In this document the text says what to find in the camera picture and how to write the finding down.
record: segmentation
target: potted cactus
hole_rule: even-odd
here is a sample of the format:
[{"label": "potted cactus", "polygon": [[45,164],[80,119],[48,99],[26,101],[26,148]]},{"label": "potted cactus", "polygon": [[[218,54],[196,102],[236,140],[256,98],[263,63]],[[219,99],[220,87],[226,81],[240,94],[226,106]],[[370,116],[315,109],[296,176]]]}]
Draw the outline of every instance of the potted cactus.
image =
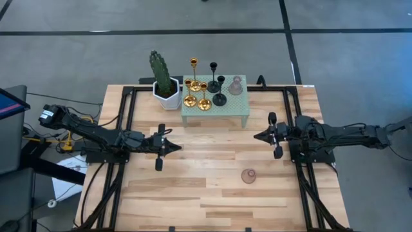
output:
[{"label": "potted cactus", "polygon": [[182,102],[178,80],[170,77],[165,60],[156,51],[150,53],[149,61],[156,79],[153,83],[153,95],[165,110],[177,110]]}]

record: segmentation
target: mint green table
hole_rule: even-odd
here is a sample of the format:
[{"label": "mint green table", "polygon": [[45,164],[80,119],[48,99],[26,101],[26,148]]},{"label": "mint green table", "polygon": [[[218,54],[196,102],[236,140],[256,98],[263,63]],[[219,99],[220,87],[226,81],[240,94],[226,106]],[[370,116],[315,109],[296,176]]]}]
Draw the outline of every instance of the mint green table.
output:
[{"label": "mint green table", "polygon": [[[215,75],[214,78],[217,81],[219,75]],[[232,95],[228,91],[228,87],[233,82],[233,77],[235,75],[222,75],[225,77],[225,82],[223,83],[221,92],[226,95],[227,102],[224,106],[216,106],[213,104],[213,96],[216,93],[209,93],[206,90],[206,99],[212,101],[212,107],[207,111],[201,111],[197,105],[189,108],[182,103],[182,121],[183,126],[187,126],[188,117],[240,117],[242,121],[242,128],[246,126],[247,119],[249,117],[249,97],[247,93],[246,76],[238,75],[242,78],[241,85],[243,87],[243,92],[240,95]],[[193,79],[192,75],[183,76],[183,82],[186,79]],[[212,75],[197,75],[196,79],[200,82],[209,82],[212,80]],[[183,85],[182,101],[188,94],[186,85]],[[199,102],[203,98],[203,92],[191,92]]]}]

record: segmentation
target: computer monitor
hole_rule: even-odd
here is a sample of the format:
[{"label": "computer monitor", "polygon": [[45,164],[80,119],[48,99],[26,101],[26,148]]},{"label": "computer monitor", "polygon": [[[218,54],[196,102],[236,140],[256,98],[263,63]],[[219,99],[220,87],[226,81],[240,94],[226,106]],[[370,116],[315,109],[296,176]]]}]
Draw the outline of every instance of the computer monitor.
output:
[{"label": "computer monitor", "polygon": [[0,119],[30,109],[30,105],[0,88]]}]

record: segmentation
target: gold candle holder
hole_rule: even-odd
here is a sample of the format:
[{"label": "gold candle holder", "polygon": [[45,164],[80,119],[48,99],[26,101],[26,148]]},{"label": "gold candle holder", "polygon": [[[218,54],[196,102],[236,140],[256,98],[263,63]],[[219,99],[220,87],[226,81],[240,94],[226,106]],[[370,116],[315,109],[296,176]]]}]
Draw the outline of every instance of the gold candle holder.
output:
[{"label": "gold candle holder", "polygon": [[187,87],[187,91],[189,92],[189,94],[185,97],[183,103],[187,107],[193,107],[198,102],[198,100],[195,98],[195,96],[191,95],[191,84],[192,84],[192,80],[190,80],[190,79],[185,80],[185,85]]},{"label": "gold candle holder", "polygon": [[206,82],[202,82],[200,83],[200,89],[203,91],[203,99],[200,99],[199,101],[199,109],[206,111],[209,110],[212,107],[212,102],[209,99],[206,99],[205,93],[207,90],[207,83]]},{"label": "gold candle holder", "polygon": [[193,81],[191,84],[191,90],[194,92],[200,91],[200,83],[196,80],[196,66],[198,65],[197,58],[191,58],[191,66],[193,67]]}]

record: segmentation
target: black candle holder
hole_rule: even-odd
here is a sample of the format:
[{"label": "black candle holder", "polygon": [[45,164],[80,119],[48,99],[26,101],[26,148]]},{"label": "black candle holder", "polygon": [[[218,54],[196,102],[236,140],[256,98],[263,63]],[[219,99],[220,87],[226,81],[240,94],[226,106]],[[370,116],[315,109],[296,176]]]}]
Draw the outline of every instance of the black candle holder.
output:
[{"label": "black candle holder", "polygon": [[227,102],[226,96],[221,92],[221,86],[225,82],[224,76],[218,77],[218,84],[219,84],[219,93],[213,96],[213,104],[216,106],[224,106]]},{"label": "black candle holder", "polygon": [[220,88],[219,83],[214,80],[214,72],[216,71],[217,66],[218,64],[216,64],[215,62],[211,62],[211,70],[213,72],[213,81],[209,81],[209,83],[207,83],[207,91],[211,93],[217,93]]}]

